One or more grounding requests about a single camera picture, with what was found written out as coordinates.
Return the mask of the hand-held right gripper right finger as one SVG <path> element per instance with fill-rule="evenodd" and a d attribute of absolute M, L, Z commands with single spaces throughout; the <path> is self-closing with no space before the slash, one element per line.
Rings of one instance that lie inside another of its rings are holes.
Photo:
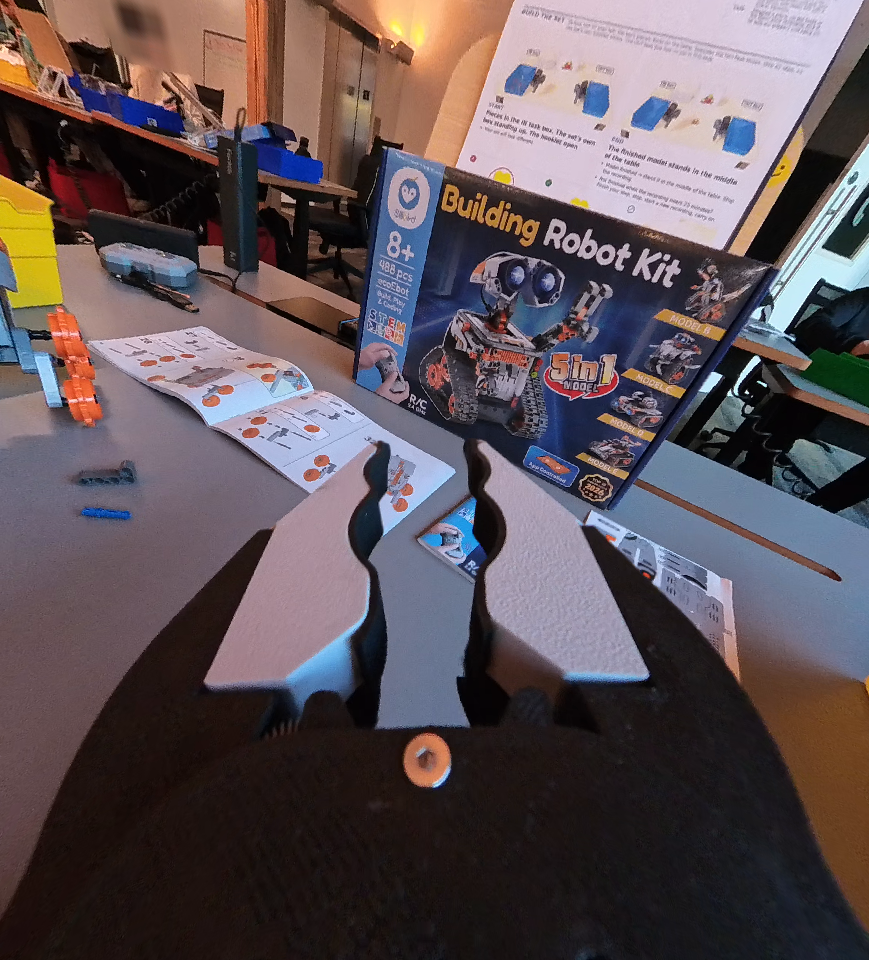
<path fill-rule="evenodd" d="M 457 679 L 471 725 L 497 724 L 520 690 L 556 703 L 570 685 L 647 680 L 583 524 L 486 441 L 464 452 L 486 553 Z"/>

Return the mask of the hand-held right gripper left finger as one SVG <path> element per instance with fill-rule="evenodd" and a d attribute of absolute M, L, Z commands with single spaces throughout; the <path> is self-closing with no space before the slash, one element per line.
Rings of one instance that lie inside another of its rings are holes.
<path fill-rule="evenodd" d="M 374 728 L 388 642 L 370 562 L 391 449 L 370 443 L 277 522 L 204 683 L 275 694 L 274 721 L 300 717 L 315 693 L 338 694 Z"/>

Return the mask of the grey desk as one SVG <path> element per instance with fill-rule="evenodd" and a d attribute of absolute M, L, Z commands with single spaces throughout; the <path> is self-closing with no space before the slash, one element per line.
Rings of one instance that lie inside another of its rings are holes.
<path fill-rule="evenodd" d="M 459 438 L 356 386 L 350 350 L 199 282 L 200 314 L 59 252 L 89 339 L 206 326 L 287 359 L 456 474 L 376 552 L 389 628 L 380 725 L 465 724 L 472 586 L 417 535 L 467 494 Z M 0 366 L 0 918 L 81 741 L 151 641 L 303 492 L 171 397 L 97 364 L 97 428 Z M 83 471 L 136 466 L 128 486 Z M 734 584 L 743 686 L 775 738 L 825 858 L 869 931 L 869 530 L 666 443 L 610 516 Z M 84 508 L 129 511 L 90 519 Z"/>

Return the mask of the blue robot kit manual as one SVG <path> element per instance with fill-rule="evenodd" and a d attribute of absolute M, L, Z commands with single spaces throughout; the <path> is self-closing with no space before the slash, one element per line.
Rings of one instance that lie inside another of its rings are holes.
<path fill-rule="evenodd" d="M 474 534 L 477 501 L 467 497 L 417 537 L 429 553 L 453 566 L 469 581 L 477 580 L 487 552 Z"/>

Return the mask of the robot sticker sheet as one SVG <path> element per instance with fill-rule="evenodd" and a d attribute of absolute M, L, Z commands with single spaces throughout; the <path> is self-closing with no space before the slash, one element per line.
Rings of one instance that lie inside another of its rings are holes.
<path fill-rule="evenodd" d="M 741 679 L 733 584 L 688 558 L 591 510 L 585 526 L 596 528 L 637 570 L 668 597 Z"/>

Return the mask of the white instruction booklet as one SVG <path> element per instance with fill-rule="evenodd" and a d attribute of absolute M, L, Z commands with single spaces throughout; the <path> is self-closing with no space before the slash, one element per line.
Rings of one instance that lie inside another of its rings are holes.
<path fill-rule="evenodd" d="M 226 340 L 207 327 L 89 342 L 94 354 L 152 389 L 177 397 L 207 426 L 238 441 L 307 493 L 371 444 L 390 448 L 380 502 L 384 532 L 454 474 L 348 401 L 314 388 L 298 366 Z"/>

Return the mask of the blue robot kit box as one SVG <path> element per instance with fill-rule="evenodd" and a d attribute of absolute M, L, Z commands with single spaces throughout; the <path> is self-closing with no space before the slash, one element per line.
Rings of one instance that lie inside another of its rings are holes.
<path fill-rule="evenodd" d="M 356 382 L 601 510 L 776 275 L 400 150 L 371 199 Z"/>

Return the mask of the green plastic bin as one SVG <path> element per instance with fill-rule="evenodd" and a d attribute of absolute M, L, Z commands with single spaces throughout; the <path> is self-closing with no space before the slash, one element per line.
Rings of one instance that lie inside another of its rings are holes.
<path fill-rule="evenodd" d="M 869 361 L 824 349 L 811 354 L 811 361 L 803 371 L 805 379 L 869 408 Z"/>

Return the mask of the grey remote control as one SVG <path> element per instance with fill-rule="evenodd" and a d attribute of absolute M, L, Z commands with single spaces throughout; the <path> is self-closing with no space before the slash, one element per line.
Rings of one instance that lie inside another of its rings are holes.
<path fill-rule="evenodd" d="M 102 246 L 98 255 L 113 277 L 133 276 L 171 291 L 186 291 L 194 284 L 199 266 L 189 258 L 129 243 Z"/>

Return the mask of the black office chair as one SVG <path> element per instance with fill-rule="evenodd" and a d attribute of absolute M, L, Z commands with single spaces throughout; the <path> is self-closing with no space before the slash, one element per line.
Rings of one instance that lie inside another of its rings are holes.
<path fill-rule="evenodd" d="M 345 213 L 341 212 L 339 205 L 331 210 L 313 207 L 309 212 L 309 230 L 321 238 L 318 251 L 322 257 L 308 260 L 308 274 L 332 270 L 333 278 L 343 281 L 350 296 L 354 296 L 351 276 L 362 280 L 365 275 L 345 262 L 344 251 L 367 250 L 369 247 L 373 197 L 383 153 L 383 140 L 376 137 L 369 154 L 358 163 L 353 187 L 356 198 L 347 200 Z"/>

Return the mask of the black rectangular box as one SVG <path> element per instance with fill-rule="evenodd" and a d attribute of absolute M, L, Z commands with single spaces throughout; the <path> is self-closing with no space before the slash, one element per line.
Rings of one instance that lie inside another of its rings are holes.
<path fill-rule="evenodd" d="M 198 236 L 191 230 L 97 209 L 89 210 L 87 225 L 97 251 L 114 244 L 133 244 L 201 265 Z"/>

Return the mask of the dark upright dock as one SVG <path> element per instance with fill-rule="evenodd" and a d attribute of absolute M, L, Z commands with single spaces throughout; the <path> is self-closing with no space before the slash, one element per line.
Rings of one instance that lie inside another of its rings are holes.
<path fill-rule="evenodd" d="M 239 131 L 217 138 L 219 203 L 225 266 L 259 269 L 258 153 Z"/>

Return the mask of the long wooden workbench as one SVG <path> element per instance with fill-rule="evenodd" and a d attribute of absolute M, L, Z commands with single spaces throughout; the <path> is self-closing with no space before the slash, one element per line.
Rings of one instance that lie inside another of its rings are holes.
<path fill-rule="evenodd" d="M 47 117 L 51 115 L 54 118 L 52 122 L 57 124 L 63 117 L 68 124 L 80 125 L 94 134 L 104 132 L 108 135 L 117 131 L 121 141 L 132 146 L 146 143 L 152 149 L 157 148 L 162 153 L 171 152 L 174 155 L 188 157 L 197 162 L 210 164 L 213 167 L 217 167 L 219 164 L 219 157 L 214 151 L 201 150 L 184 139 L 165 136 L 151 129 L 131 126 L 110 114 L 86 112 L 68 102 L 2 80 L 0 80 L 0 92 L 9 98 L 9 104 L 12 107 L 19 109 L 21 103 L 28 104 L 35 110 L 35 116 L 40 122 L 47 123 Z M 357 198 L 355 190 L 325 179 L 322 179 L 319 183 L 309 183 L 262 170 L 259 171 L 258 179 L 260 183 L 273 186 L 285 195 L 293 198 L 301 196 L 303 200 L 318 203 L 328 202 L 332 199 L 355 200 Z"/>

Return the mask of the wooden display stand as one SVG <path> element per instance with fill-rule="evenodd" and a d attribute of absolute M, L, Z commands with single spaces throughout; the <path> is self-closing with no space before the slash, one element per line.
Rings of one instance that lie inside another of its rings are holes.
<path fill-rule="evenodd" d="M 449 97 L 446 96 L 442 102 L 424 157 L 429 161 L 459 167 L 466 133 L 474 118 L 477 101 L 473 100 L 460 106 L 449 107 L 448 100 Z M 799 126 L 788 141 L 786 149 L 777 161 L 775 169 L 768 177 L 766 184 L 755 198 L 752 209 L 742 220 L 737 235 L 728 247 L 730 253 L 743 255 L 748 252 L 756 234 L 761 229 L 798 165 L 804 144 L 804 129 Z"/>

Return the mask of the white printed sheet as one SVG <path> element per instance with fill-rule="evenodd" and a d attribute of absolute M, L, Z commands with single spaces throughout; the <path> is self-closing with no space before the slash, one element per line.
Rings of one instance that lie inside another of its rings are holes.
<path fill-rule="evenodd" d="M 861 6 L 516 2 L 456 166 L 726 249 Z"/>

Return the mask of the long blue plastic bin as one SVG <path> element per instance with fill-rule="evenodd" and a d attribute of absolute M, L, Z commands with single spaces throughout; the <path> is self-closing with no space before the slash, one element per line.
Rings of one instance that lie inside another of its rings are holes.
<path fill-rule="evenodd" d="M 108 114 L 132 127 L 172 137 L 180 138 L 185 133 L 184 121 L 178 113 L 129 97 L 114 83 L 79 73 L 70 76 L 68 81 L 90 113 Z"/>

